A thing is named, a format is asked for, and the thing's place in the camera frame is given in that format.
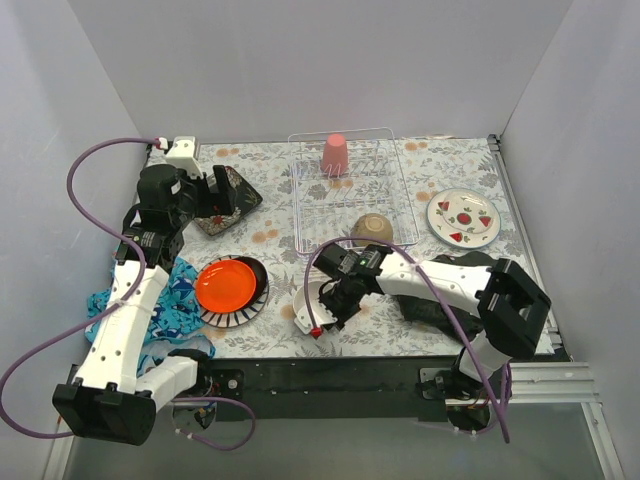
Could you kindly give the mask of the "pink plastic cup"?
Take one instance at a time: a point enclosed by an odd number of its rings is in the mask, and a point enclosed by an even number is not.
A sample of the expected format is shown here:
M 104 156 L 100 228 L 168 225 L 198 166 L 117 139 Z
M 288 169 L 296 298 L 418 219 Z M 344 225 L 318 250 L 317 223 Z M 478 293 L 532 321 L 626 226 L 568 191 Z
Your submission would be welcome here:
M 348 169 L 348 147 L 345 137 L 339 133 L 331 134 L 324 145 L 321 170 L 330 178 L 339 177 Z

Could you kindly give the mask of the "red floral bowl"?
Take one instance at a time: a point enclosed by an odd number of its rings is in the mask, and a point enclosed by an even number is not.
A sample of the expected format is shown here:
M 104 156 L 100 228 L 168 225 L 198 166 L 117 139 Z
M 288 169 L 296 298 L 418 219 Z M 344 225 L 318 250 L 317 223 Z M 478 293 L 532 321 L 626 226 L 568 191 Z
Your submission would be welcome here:
M 322 312 L 319 304 L 320 290 L 328 284 L 328 281 L 310 281 L 307 289 L 300 287 L 294 295 L 294 323 L 305 335 L 313 336 L 314 329 L 322 329 L 320 327 Z

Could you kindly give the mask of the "black floral square plate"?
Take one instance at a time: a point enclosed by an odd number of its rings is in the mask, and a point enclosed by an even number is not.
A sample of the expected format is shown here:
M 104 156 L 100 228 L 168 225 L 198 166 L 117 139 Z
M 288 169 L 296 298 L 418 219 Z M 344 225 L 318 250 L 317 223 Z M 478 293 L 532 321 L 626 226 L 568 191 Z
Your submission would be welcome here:
M 231 187 L 233 211 L 229 215 L 216 213 L 194 220 L 194 223 L 211 237 L 238 224 L 263 202 L 262 195 L 240 173 L 228 165 L 225 165 L 224 168 Z

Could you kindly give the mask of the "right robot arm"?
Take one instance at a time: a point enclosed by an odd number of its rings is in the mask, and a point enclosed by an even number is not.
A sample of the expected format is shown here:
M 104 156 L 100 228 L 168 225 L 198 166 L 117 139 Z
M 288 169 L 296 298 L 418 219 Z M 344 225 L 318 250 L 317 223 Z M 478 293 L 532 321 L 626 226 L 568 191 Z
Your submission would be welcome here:
M 395 245 L 348 251 L 324 246 L 312 263 L 325 282 L 305 281 L 296 296 L 299 328 L 319 337 L 341 329 L 371 294 L 438 304 L 463 348 L 449 372 L 434 384 L 453 397 L 475 397 L 510 360 L 528 360 L 537 349 L 551 300 L 515 261 L 467 266 L 416 261 Z

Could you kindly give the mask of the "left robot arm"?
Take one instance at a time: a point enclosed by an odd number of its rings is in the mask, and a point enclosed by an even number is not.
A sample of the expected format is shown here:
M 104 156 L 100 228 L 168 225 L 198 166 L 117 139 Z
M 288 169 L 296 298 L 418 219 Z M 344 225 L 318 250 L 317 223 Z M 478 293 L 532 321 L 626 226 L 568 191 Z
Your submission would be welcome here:
M 213 386 L 203 369 L 206 355 L 172 350 L 139 375 L 138 362 L 154 308 L 184 245 L 183 231 L 196 218 L 230 214 L 233 188 L 224 166 L 215 182 L 190 177 L 168 164 L 144 168 L 138 203 L 123 220 L 114 280 L 91 349 L 73 379 L 56 387 L 52 403 L 79 437 L 139 446 L 153 430 L 157 412 L 185 393 L 205 398 Z

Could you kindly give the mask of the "beige bowl black inside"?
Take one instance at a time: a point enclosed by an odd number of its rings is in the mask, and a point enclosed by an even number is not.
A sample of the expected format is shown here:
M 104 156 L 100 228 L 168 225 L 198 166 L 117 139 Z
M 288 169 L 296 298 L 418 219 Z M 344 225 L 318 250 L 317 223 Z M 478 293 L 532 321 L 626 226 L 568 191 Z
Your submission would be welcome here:
M 358 237 L 358 240 L 352 240 L 355 246 L 366 247 L 370 244 L 368 239 L 377 239 L 392 243 L 394 231 L 391 222 L 384 215 L 367 213 L 355 222 L 351 231 L 351 237 Z

